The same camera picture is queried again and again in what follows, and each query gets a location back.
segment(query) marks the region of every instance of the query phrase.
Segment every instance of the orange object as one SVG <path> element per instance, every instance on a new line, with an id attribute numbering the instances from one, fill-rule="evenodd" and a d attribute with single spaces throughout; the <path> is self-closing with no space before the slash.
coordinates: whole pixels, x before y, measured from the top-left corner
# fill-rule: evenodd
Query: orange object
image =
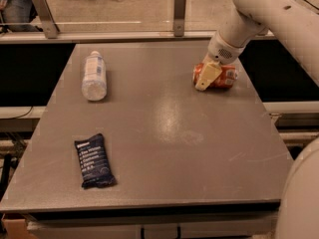
<path id="1" fill-rule="evenodd" d="M 194 84 L 197 83 L 202 67 L 203 67 L 203 63 L 199 63 L 198 65 L 195 66 L 193 70 L 192 81 Z M 233 83 L 237 79 L 235 66 L 233 65 L 221 66 L 221 69 L 222 69 L 222 72 L 220 76 L 218 76 L 218 78 L 209 85 L 210 88 L 230 89 L 233 86 Z"/>

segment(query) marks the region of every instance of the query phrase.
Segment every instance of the plastic bottle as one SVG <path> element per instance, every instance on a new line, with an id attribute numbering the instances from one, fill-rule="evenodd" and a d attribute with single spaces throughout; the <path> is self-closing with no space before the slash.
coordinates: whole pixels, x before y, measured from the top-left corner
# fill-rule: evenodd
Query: plastic bottle
<path id="1" fill-rule="evenodd" d="M 89 101 L 101 100 L 107 94 L 106 65 L 101 54 L 97 51 L 92 52 L 86 58 L 82 94 Z"/>

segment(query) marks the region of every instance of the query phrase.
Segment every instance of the gray tabletop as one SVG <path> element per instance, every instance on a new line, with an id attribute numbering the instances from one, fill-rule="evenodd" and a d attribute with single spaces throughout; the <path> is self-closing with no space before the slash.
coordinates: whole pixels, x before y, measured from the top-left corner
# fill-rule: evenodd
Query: gray tabletop
<path id="1" fill-rule="evenodd" d="M 231 90 L 193 87 L 207 44 L 77 45 L 0 211 L 278 201 L 291 158 L 239 61 Z M 97 103 L 81 93 L 84 58 L 94 50 L 108 77 Z M 85 190 L 74 140 L 98 132 L 117 184 Z"/>

